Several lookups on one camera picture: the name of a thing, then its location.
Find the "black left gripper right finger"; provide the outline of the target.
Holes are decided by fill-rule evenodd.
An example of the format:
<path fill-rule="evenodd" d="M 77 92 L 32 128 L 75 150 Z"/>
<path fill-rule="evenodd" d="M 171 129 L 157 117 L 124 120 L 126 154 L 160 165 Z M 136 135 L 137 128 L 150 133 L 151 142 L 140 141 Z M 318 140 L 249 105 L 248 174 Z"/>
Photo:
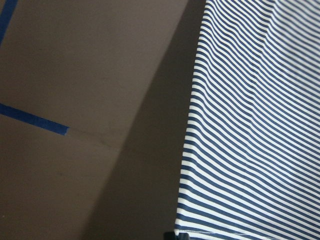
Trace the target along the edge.
<path fill-rule="evenodd" d="M 178 240 L 190 240 L 190 236 L 188 233 L 179 233 Z"/>

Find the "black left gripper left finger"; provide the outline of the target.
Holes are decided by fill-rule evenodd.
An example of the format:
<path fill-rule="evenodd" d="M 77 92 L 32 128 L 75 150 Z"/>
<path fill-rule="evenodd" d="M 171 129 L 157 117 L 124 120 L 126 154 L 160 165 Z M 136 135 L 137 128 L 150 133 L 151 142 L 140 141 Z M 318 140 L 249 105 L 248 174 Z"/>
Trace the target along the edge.
<path fill-rule="evenodd" d="M 176 240 L 176 234 L 173 231 L 165 232 L 163 234 L 164 240 Z"/>

